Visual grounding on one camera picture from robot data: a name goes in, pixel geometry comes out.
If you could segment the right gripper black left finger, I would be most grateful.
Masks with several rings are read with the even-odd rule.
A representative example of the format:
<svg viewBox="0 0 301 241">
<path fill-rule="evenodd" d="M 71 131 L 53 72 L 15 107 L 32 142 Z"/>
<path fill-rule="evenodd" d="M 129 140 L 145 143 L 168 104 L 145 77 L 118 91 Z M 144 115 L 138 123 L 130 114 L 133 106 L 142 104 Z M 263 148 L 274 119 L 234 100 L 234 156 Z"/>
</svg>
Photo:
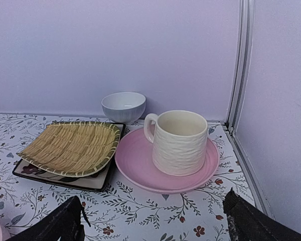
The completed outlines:
<svg viewBox="0 0 301 241">
<path fill-rule="evenodd" d="M 81 217 L 88 221 L 84 207 L 77 196 L 70 197 L 50 214 L 32 227 L 9 240 L 84 240 L 84 225 Z"/>
</svg>

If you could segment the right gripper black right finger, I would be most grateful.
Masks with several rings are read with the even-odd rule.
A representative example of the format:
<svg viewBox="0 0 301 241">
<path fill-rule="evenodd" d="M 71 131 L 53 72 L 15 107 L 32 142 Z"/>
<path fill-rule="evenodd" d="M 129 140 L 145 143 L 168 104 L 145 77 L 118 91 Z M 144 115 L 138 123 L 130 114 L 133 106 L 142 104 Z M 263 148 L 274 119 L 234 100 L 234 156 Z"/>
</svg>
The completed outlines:
<svg viewBox="0 0 301 241">
<path fill-rule="evenodd" d="M 301 240 L 301 234 L 268 217 L 230 190 L 223 201 L 231 240 Z"/>
</svg>

